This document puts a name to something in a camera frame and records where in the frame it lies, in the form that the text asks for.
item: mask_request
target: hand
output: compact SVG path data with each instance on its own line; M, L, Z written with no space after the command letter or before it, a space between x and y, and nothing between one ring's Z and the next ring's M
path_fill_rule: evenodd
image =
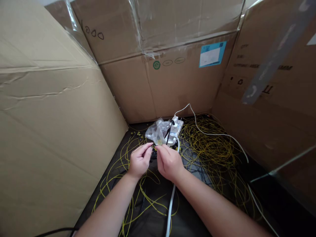
M132 177L140 179L149 166L149 160L152 152L152 143L146 143L138 147L131 154L128 174Z
M156 146L158 170L162 176L175 183L185 171L179 153L167 145Z

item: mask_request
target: left hand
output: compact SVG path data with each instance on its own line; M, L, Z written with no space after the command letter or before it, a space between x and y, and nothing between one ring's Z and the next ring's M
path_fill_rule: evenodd
M127 173L134 178L140 179L148 169L152 152L152 144L153 143L146 143L132 152Z

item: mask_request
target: finger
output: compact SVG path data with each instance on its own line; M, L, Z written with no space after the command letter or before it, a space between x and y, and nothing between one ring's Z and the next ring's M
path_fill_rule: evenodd
M164 148L163 146L156 146L155 148L157 150L157 157L159 155L161 157L162 161L165 162L167 157L170 156L170 154L167 152L166 148Z
M144 145L141 145L140 147L138 147L134 152L137 155L143 155L144 152L148 149L148 147L151 147L153 143L146 143Z
M145 155L144 155L144 160L148 164L149 164L149 160L150 160L150 157L151 157L151 152L152 152L152 147L148 147L146 152L145 152Z
M169 155L171 155L171 153L170 153L170 147L169 146L167 146L166 144L163 144L162 145L166 150L167 150L167 152L169 153Z
M158 154L157 154L157 166L160 173L165 170L164 163L162 162L161 156Z

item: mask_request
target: black cable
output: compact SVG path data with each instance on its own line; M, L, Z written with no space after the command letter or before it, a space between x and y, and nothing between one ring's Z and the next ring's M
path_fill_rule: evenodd
M198 167L198 170L199 170L199 174L201 176L201 179L203 180L203 182L206 184L206 179L205 179L205 175L204 175L204 172L203 172L203 169L202 167Z
M139 210L137 216L139 216L139 215L142 213L142 209L143 209L143 207L144 207L144 203L145 203L145 195L144 195L144 199L143 199L143 201L142 201L142 206L141 206L141 208L140 208L140 210ZM138 218L137 218L137 219L133 222L133 224L131 225L130 231L135 227L137 221L138 221Z
M75 231L76 231L76 230L74 230L74 229L72 230L72 232L70 233L70 237L73 236L73 234L75 233Z
M152 150L149 162L151 163L153 160L157 160L157 151L155 149Z
M169 136L170 136L171 126L172 126L172 125L174 125L174 121L173 121L173 120L171 120L170 128L168 129L168 130L169 130L169 134L168 134L168 138L167 138L166 145L168 145L168 141L169 141Z
M76 231L76 230L79 230L79 229L73 228L73 227L65 227L65 228L60 228L60 229L56 229L56 230L52 230L52 231L43 233L43 234L37 235L35 237L44 237L44 236L48 236L48 235L55 234L55 233L62 232L62 231Z

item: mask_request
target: white device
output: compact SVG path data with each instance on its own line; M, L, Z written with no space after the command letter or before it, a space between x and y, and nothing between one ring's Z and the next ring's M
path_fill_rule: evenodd
M184 122L179 120L178 116L174 116L172 118L171 122L171 128L170 128L170 135L167 134L165 138L165 144L167 143L167 139L169 136L168 144L167 146L173 146L175 142L177 141L177 137L180 134L181 128L183 126Z

